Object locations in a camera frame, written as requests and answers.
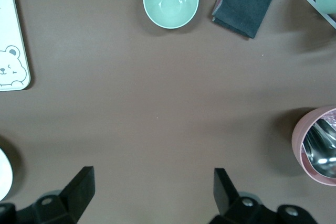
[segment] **folded towel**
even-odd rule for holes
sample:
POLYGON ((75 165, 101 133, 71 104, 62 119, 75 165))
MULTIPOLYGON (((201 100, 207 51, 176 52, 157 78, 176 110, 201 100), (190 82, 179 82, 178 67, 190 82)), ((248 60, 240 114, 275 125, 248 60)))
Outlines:
POLYGON ((254 38, 272 0, 217 0, 213 22, 254 38))

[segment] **cartoon bear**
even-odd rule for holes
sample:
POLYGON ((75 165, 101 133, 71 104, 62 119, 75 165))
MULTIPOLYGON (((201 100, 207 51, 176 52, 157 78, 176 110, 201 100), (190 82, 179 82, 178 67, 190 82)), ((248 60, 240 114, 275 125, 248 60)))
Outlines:
POLYGON ((8 46, 5 51, 0 51, 0 86, 23 85, 27 71, 19 57, 20 51, 15 46, 8 46))

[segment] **metal screw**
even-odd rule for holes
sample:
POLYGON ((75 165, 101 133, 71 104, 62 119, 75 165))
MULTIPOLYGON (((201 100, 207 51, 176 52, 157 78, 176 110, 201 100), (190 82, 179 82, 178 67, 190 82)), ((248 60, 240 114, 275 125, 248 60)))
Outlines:
POLYGON ((292 215, 292 216, 297 216, 297 215, 299 215, 298 211, 297 211, 295 208, 292 208, 292 207, 286 207, 286 208, 285 208, 285 211, 286 211, 289 215, 292 215))
POLYGON ((41 204, 42 205, 50 204, 52 200, 53 200, 52 198, 45 198, 44 200, 42 200, 41 204))
POLYGON ((248 198, 245 198, 245 199, 243 199, 243 204, 247 207, 252 207, 253 206, 253 201, 248 199, 248 198))

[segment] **pink cup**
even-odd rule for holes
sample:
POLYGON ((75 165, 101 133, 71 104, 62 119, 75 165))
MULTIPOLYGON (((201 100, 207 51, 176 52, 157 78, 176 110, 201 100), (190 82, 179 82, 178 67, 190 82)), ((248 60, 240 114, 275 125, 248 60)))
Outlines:
POLYGON ((316 172, 316 170, 310 164, 305 150, 303 149, 303 141, 309 129, 313 126, 314 123, 316 123, 318 119, 330 112, 336 112, 336 106, 325 106, 315 109, 301 118, 293 131, 292 147, 294 155, 299 164, 312 179, 324 185, 336 186, 336 178, 328 178, 316 172))

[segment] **white plate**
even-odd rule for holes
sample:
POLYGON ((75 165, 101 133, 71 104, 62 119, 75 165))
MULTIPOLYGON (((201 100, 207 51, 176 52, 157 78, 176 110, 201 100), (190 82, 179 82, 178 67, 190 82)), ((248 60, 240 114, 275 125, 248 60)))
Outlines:
POLYGON ((15 0, 0 0, 0 91, 21 90, 29 82, 15 0))
POLYGON ((6 197, 13 183, 13 170, 6 154, 0 149, 0 200, 6 197))

